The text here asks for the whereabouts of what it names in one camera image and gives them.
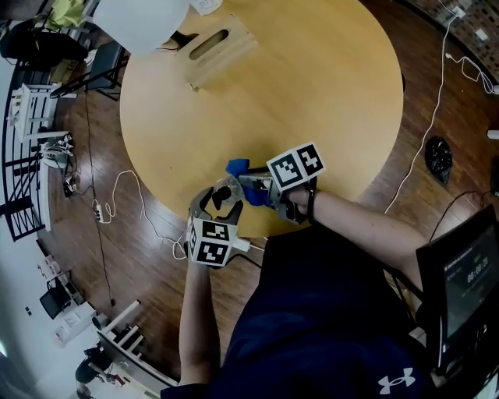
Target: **screen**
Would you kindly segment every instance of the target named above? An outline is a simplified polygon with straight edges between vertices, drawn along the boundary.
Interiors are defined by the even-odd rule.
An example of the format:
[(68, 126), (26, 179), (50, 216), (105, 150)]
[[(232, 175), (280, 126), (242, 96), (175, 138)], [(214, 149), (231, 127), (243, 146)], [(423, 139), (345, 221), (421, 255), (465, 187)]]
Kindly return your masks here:
[(499, 282), (499, 252), (494, 226), (444, 267), (450, 337), (479, 308)]

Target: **navy shirt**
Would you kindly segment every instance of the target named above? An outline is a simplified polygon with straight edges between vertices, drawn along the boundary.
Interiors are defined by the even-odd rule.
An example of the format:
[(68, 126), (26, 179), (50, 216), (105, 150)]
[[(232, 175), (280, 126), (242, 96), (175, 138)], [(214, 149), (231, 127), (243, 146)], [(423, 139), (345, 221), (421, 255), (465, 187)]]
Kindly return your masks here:
[(79, 383), (89, 383), (99, 375), (98, 372), (90, 367), (91, 363), (95, 364), (104, 372), (109, 369), (112, 364), (112, 360), (100, 349), (92, 348), (89, 349), (89, 352), (90, 356), (81, 362), (75, 372), (76, 381)]
[(321, 226), (269, 238), (219, 374), (161, 399), (434, 397), (382, 266)]

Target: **round wooden table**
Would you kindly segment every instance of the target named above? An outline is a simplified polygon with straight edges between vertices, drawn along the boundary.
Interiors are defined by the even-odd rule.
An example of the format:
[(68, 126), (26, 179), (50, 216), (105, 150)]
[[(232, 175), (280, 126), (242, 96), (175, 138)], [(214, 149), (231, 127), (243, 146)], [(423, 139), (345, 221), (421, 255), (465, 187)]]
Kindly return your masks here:
[[(197, 92), (172, 67), (174, 51), (129, 60), (122, 133), (140, 178), (187, 218), (229, 160), (249, 158), (256, 168), (314, 141), (327, 166), (319, 188), (354, 200), (387, 160), (402, 117), (402, 76), (386, 33), (357, 0), (224, 0), (209, 16), (191, 10), (180, 30), (200, 32), (230, 13), (259, 46)], [(295, 228), (245, 203), (238, 235)]]

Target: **black and white marker cube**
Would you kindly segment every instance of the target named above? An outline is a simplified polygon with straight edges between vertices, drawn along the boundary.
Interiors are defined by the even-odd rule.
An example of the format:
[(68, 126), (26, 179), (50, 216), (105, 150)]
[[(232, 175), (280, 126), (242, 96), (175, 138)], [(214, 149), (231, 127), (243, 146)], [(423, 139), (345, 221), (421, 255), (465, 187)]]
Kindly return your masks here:
[(213, 267), (224, 267), (237, 236), (233, 224), (191, 218), (187, 228), (191, 259)]
[(268, 161), (267, 166), (280, 192), (308, 182), (326, 170), (314, 143), (288, 150)]
[(298, 158), (300, 159), (303, 169), (310, 180), (326, 170), (324, 162), (320, 158), (319, 151), (314, 143), (303, 144), (295, 148)]

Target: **monitor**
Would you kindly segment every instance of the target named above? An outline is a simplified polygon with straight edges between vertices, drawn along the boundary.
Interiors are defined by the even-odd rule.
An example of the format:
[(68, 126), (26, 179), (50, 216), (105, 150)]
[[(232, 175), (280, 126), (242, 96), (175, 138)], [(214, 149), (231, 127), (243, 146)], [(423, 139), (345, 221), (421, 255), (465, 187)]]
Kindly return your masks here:
[(426, 347), (440, 374), (459, 363), (499, 305), (494, 207), (416, 251), (423, 282)]

